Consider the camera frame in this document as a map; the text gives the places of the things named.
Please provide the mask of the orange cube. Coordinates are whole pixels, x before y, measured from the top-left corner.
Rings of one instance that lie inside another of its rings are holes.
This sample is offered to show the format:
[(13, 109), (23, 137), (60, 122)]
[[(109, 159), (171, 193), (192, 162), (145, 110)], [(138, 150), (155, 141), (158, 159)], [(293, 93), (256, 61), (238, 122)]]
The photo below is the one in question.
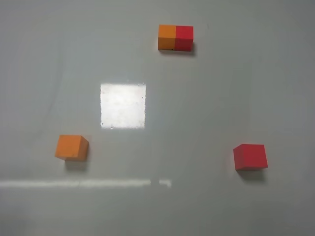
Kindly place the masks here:
[(89, 142), (81, 135), (59, 135), (55, 157), (64, 161), (86, 161)]

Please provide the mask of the red cube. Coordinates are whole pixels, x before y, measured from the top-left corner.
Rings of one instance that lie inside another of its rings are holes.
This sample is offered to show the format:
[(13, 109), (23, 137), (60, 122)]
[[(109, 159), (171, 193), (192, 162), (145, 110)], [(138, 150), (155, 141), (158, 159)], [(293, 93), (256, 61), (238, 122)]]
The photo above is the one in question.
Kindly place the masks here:
[(262, 170), (268, 167), (265, 146), (262, 144), (241, 144), (233, 149), (233, 156), (237, 171)]

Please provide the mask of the orange template block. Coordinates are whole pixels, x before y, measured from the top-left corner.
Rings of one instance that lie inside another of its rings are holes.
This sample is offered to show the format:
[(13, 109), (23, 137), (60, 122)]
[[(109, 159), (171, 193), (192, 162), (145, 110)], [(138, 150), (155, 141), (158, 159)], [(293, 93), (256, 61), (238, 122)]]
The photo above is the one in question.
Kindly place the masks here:
[(174, 50), (176, 39), (175, 25), (159, 25), (158, 50)]

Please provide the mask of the red template block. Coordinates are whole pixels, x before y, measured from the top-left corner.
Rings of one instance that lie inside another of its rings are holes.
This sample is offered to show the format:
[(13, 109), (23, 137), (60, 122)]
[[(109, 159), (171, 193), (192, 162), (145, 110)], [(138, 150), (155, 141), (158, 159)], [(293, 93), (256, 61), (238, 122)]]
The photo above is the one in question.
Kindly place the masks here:
[(193, 26), (176, 26), (175, 51), (191, 52), (193, 47)]

